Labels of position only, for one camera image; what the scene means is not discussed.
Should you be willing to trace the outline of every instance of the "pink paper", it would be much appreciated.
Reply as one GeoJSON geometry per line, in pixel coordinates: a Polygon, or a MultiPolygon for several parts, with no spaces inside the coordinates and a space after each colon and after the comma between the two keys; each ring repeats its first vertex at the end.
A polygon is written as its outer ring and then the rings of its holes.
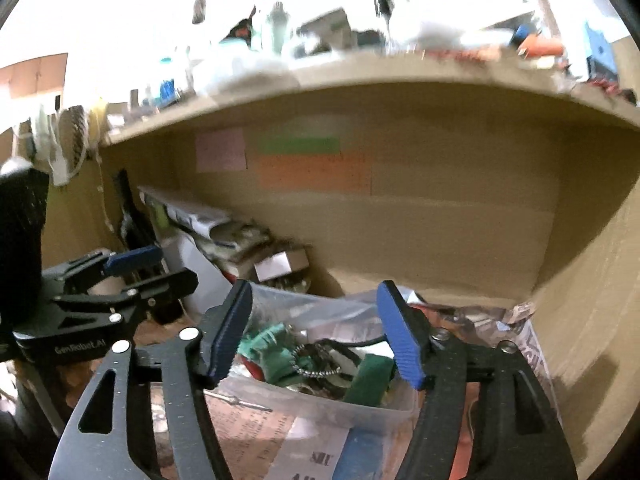
{"type": "Polygon", "coordinates": [[[196,171],[246,170],[242,128],[196,134],[196,171]]]}

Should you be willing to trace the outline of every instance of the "orange paper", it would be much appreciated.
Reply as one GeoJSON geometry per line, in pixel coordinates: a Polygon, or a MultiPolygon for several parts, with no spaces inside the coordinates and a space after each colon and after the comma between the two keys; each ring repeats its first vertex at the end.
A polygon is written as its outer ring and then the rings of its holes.
{"type": "Polygon", "coordinates": [[[265,155],[258,176],[265,189],[371,194],[371,163],[363,153],[265,155]]]}

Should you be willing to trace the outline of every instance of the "silver screw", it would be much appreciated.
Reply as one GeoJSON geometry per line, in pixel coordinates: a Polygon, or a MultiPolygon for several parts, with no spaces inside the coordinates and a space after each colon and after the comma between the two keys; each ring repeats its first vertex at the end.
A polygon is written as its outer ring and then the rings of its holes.
{"type": "Polygon", "coordinates": [[[451,332],[446,328],[433,327],[431,329],[431,337],[436,341],[447,341],[451,337],[451,332]]]}
{"type": "Polygon", "coordinates": [[[196,327],[188,326],[187,328],[183,328],[182,330],[180,330],[178,336],[183,341],[191,341],[192,339],[196,339],[199,333],[200,330],[198,330],[196,327]]]}
{"type": "Polygon", "coordinates": [[[518,351],[518,346],[513,341],[500,341],[498,343],[498,348],[502,350],[505,354],[515,354],[518,351]]]}
{"type": "Polygon", "coordinates": [[[116,341],[113,344],[113,346],[111,347],[111,350],[116,352],[116,354],[122,354],[123,352],[126,352],[127,350],[129,350],[130,346],[131,346],[131,343],[129,343],[129,341],[127,341],[126,339],[120,339],[119,341],[116,341]]]}

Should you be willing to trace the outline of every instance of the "wooden shelf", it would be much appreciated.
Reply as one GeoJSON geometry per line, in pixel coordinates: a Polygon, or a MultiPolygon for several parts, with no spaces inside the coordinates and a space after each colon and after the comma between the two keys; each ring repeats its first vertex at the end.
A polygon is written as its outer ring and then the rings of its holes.
{"type": "Polygon", "coordinates": [[[112,130],[102,144],[118,144],[151,133],[241,126],[296,113],[362,113],[380,108],[402,113],[443,108],[469,112],[476,108],[534,115],[544,121],[551,117],[548,109],[552,107],[555,123],[558,116],[574,123],[580,117],[589,124],[640,129],[640,108],[623,98],[568,81],[555,70],[523,68],[517,59],[477,63],[361,52],[319,61],[309,58],[306,65],[298,64],[279,74],[249,75],[217,94],[197,97],[145,121],[112,130]],[[575,105],[592,108],[594,113],[572,113],[575,105]],[[560,115],[559,106],[566,107],[560,115]]]}

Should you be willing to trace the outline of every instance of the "blue rubber pad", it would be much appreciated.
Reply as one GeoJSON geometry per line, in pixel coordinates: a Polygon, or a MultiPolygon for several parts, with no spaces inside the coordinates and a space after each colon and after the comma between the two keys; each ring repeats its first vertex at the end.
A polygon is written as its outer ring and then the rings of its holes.
{"type": "Polygon", "coordinates": [[[390,281],[378,286],[376,303],[400,375],[412,388],[421,390],[426,374],[422,370],[420,342],[411,329],[411,307],[390,281]]]}

